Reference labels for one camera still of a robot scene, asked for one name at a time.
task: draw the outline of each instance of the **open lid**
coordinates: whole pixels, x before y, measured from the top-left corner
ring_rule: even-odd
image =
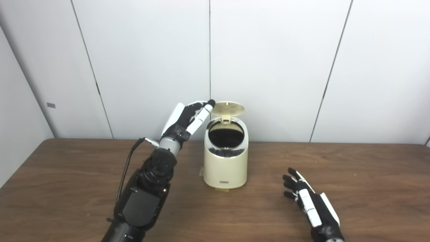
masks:
[[[216,116],[237,116],[245,111],[245,108],[236,102],[217,102],[212,114]]]

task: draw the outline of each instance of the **cable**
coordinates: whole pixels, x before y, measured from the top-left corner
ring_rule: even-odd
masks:
[[[123,190],[124,180],[125,180],[125,178],[126,178],[127,170],[128,170],[128,168],[129,168],[130,160],[131,160],[131,158],[132,158],[133,152],[134,152],[134,150],[135,150],[135,149],[136,149],[140,144],[142,144],[144,141],[145,141],[145,137],[138,139],[138,140],[136,141],[136,143],[133,145],[133,147],[131,148],[131,150],[130,150],[129,156],[128,156],[127,161],[126,161],[126,165],[125,165],[125,167],[124,167],[123,176],[121,177],[120,187],[119,187],[119,189],[118,189],[118,194],[117,194],[117,202],[120,200],[121,192],[122,192],[122,190]]]

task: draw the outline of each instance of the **small bin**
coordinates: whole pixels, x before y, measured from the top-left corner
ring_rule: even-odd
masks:
[[[218,102],[205,132],[203,177],[212,187],[233,189],[246,183],[248,130],[235,116],[245,109],[235,102]]]

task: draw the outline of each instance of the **robot finger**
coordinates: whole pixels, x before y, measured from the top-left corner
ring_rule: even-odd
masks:
[[[293,192],[296,192],[296,187],[294,183],[291,183],[289,181],[284,181],[284,187],[292,190]]]
[[[312,189],[312,187],[309,185],[309,183],[306,181],[306,179],[298,171],[294,170],[293,168],[288,168],[288,173],[293,175],[297,179],[298,182],[302,181],[303,183],[305,183],[306,188],[308,190],[312,191],[313,193],[315,193],[315,191]]]
[[[293,199],[294,201],[297,201],[297,195],[292,192],[284,191],[284,196],[289,199]]]
[[[296,181],[293,178],[286,175],[283,175],[282,178],[284,179],[284,186],[286,188],[291,189],[293,192],[297,191]]]

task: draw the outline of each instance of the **robotic arm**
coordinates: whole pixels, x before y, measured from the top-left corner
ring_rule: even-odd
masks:
[[[283,175],[284,186],[293,192],[284,191],[284,196],[293,199],[306,214],[310,223],[310,234],[314,242],[344,242],[339,217],[325,193],[316,194],[306,179],[293,168]]]
[[[151,229],[163,208],[173,178],[176,155],[185,141],[209,116],[214,100],[194,102],[187,106],[179,103],[170,115],[161,135],[160,143],[144,138],[156,148],[140,169],[130,177],[124,190],[118,194],[114,218],[101,242],[141,242]]]

